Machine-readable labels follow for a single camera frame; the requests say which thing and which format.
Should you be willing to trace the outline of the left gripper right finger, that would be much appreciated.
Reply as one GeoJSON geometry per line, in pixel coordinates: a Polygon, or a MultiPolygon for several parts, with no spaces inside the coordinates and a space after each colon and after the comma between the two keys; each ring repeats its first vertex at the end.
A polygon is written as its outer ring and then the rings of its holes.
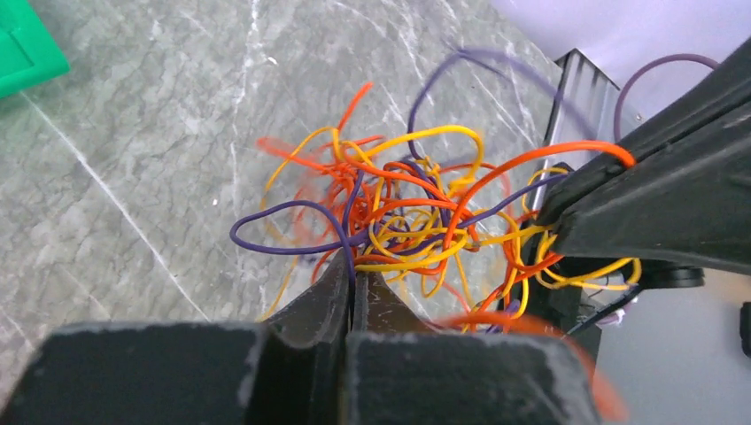
{"type": "Polygon", "coordinates": [[[352,351],[433,352],[440,336],[385,282],[358,272],[352,319],[352,351]]]}

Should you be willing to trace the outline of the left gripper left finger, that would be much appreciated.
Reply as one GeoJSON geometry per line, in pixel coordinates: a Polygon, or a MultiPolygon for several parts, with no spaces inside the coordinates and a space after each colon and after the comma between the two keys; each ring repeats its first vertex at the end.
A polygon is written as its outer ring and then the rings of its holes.
{"type": "Polygon", "coordinates": [[[321,278],[266,321],[258,364],[259,424],[337,424],[352,292],[338,253],[321,278]]]}

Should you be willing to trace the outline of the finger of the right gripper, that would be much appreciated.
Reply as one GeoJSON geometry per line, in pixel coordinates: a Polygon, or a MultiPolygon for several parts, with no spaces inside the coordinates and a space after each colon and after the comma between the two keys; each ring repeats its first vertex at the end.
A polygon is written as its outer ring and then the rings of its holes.
{"type": "MultiPolygon", "coordinates": [[[[644,64],[621,87],[616,99],[610,135],[636,160],[664,151],[679,140],[718,120],[750,100],[750,41],[744,41],[722,62],[696,53],[675,53],[644,64]],[[710,73],[683,96],[649,120],[623,132],[623,105],[629,91],[644,74],[672,62],[692,62],[710,73]]],[[[563,212],[626,171],[618,159],[601,154],[546,191],[543,212],[563,212]]]]}
{"type": "Polygon", "coordinates": [[[718,120],[572,205],[554,251],[750,272],[750,115],[718,120]]]}

